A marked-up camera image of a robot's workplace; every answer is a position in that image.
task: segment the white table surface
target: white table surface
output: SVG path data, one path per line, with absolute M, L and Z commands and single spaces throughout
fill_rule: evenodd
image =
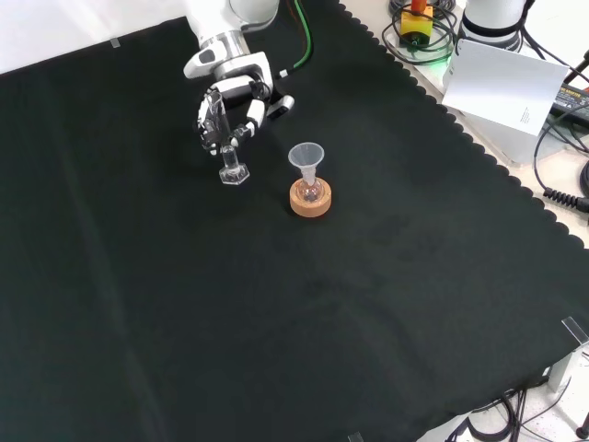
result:
M 587 5 L 587 14 L 589 14 L 589 2 L 586 0 L 583 1 Z M 341 0 L 341 3 L 346 6 L 347 10 L 350 11 L 354 17 L 360 19 L 360 21 L 362 21 L 362 23 L 375 34 L 375 37 L 381 40 L 383 28 L 390 23 L 390 16 L 387 9 L 388 0 Z M 589 37 L 587 37 L 586 34 L 587 31 L 585 30 L 586 27 L 575 25 L 574 22 L 570 21 L 563 22 L 560 17 L 551 12 L 553 9 L 545 8 L 542 4 L 543 2 L 538 0 L 537 4 L 532 8 L 532 12 L 530 12 L 530 25 L 528 26 L 530 33 L 535 36 L 540 44 L 545 45 L 547 49 L 556 53 L 558 56 L 561 56 L 565 61 L 577 65 L 583 59 L 584 52 L 589 49 L 589 47 L 585 48 L 585 50 L 582 49 L 583 42 L 587 45 L 587 42 L 589 41 Z M 540 5 L 540 7 L 534 12 L 533 10 L 537 5 Z M 583 13 L 578 19 L 586 21 L 587 17 L 589 16 Z M 573 33 L 584 33 L 584 38 L 582 39 L 581 37 L 583 35 L 572 35 L 572 39 L 580 42 L 580 44 L 573 45 L 574 47 L 571 47 L 570 45 L 566 51 L 561 50 L 560 45 L 564 43 L 559 39 L 557 32 L 552 32 L 556 28 L 556 23 L 560 23 L 560 26 L 568 26 L 569 29 L 572 29 Z M 442 94 L 432 82 L 413 66 L 405 64 L 405 67 L 410 70 L 415 78 L 417 78 L 419 85 L 424 87 L 429 95 L 435 97 L 438 102 L 442 102 Z M 577 84 L 579 87 L 583 86 L 583 82 L 580 80 L 577 80 L 577 82 L 573 84 Z M 453 110 L 450 112 L 457 117 L 457 122 L 465 128 L 465 132 L 474 138 L 475 143 L 483 145 L 487 154 L 497 158 L 498 164 L 507 167 L 511 175 L 518 178 L 523 186 L 530 189 L 537 198 L 544 201 L 546 208 L 556 215 L 557 220 L 564 224 L 572 235 L 580 238 L 586 248 L 589 248 L 588 215 L 567 210 L 562 206 L 548 202 L 545 198 L 542 198 L 542 188 L 537 183 L 531 166 L 522 168 L 510 167 L 498 154 L 494 153 L 496 150 L 493 150 L 492 144 L 486 140 L 482 134 L 477 133 L 461 113 Z M 547 186 L 561 192 L 581 196 L 579 175 L 587 160 L 589 160 L 588 157 L 584 157 L 572 149 L 565 149 L 539 161 L 538 169 L 542 180 Z

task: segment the black cloth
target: black cloth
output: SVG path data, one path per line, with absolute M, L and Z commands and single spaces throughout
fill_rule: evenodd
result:
M 238 188 L 191 131 L 184 18 L 0 79 L 3 442 L 411 441 L 589 328 L 581 241 L 341 6 L 305 6 L 295 108 Z M 248 39 L 302 52 L 282 9 Z M 304 141 L 315 220 L 288 210 Z

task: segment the clear glass object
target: clear glass object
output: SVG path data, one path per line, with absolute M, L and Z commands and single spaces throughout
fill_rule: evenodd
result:
M 567 330 L 571 332 L 571 335 L 578 341 L 580 345 L 589 344 L 589 336 L 587 336 L 587 334 L 572 317 L 562 320 L 562 323 L 567 328 Z
M 237 160 L 237 152 L 233 146 L 224 146 L 221 149 L 221 155 L 225 162 L 225 167 L 219 170 L 219 176 L 223 184 L 238 186 L 248 179 L 248 167 Z
M 216 131 L 221 134 L 223 139 L 227 139 L 231 134 L 229 128 L 229 120 L 225 112 L 225 104 L 223 103 L 223 96 L 214 90 L 206 96 L 206 100 L 209 103 L 209 115 L 208 119 L 214 124 Z
M 324 156 L 323 147 L 315 143 L 301 143 L 288 153 L 288 160 L 299 168 L 303 175 L 303 179 L 296 187 L 296 193 L 304 201 L 313 203 L 323 196 L 325 190 L 321 181 L 317 179 L 316 172 Z

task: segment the round wooden base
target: round wooden base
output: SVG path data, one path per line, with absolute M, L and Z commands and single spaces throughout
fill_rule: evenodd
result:
M 302 200 L 298 197 L 296 187 L 298 186 L 298 183 L 302 181 L 302 179 L 295 181 L 291 186 L 291 207 L 297 215 L 304 216 L 305 218 L 315 218 L 325 214 L 331 207 L 331 188 L 321 178 L 318 178 L 318 180 L 321 182 L 324 192 L 323 196 L 313 203 Z

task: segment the white paper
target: white paper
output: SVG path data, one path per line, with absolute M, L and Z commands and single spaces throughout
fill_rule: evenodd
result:
M 536 136 L 566 75 L 561 64 L 460 40 L 442 102 Z

